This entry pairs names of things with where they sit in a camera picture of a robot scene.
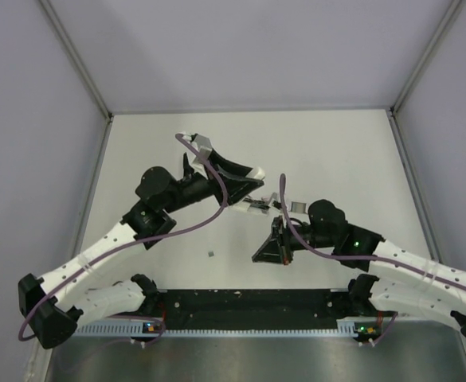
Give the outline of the white stapler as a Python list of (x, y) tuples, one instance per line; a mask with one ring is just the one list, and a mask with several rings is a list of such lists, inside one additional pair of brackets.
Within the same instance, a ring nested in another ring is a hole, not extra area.
[(280, 211), (280, 207), (280, 202), (272, 197), (268, 199), (261, 198), (259, 200), (246, 197), (235, 205), (232, 205), (231, 209), (257, 216), (269, 216), (271, 212)]

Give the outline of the staple box tray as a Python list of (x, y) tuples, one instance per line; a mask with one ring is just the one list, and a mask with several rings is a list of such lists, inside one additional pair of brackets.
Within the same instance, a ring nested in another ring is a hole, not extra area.
[(290, 211), (297, 214), (306, 214), (307, 213), (307, 203), (300, 201), (292, 201), (290, 206)]

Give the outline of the black stapler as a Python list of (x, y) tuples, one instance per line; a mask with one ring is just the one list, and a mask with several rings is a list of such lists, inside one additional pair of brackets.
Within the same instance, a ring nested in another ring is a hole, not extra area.
[(184, 153), (182, 158), (183, 178), (188, 179), (193, 176), (195, 169), (190, 164), (187, 153)]

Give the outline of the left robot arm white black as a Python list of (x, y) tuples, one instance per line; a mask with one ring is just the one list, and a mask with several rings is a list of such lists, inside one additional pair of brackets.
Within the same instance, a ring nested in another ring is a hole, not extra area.
[(263, 186), (264, 177), (261, 168), (231, 162), (211, 148), (183, 160), (181, 179), (161, 166), (151, 167), (135, 190), (138, 201), (102, 238), (58, 268), (19, 280), (21, 328), (30, 328), (43, 349), (53, 349), (88, 323), (134, 311), (153, 314), (158, 290), (147, 276), (136, 274), (102, 288), (96, 283), (126, 263), (128, 248), (150, 249), (171, 237), (177, 224), (171, 213), (209, 197), (220, 210), (243, 204)]

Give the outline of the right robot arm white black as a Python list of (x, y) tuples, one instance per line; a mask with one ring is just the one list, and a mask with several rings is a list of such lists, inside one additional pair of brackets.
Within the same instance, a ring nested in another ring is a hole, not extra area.
[(306, 222), (290, 217), (279, 201), (254, 201), (253, 209), (280, 211), (253, 262), (289, 265), (296, 251), (309, 250), (362, 272), (348, 286), (355, 313), (376, 310), (425, 318), (466, 337), (466, 271), (414, 255), (349, 223), (343, 210), (324, 199), (300, 209)]

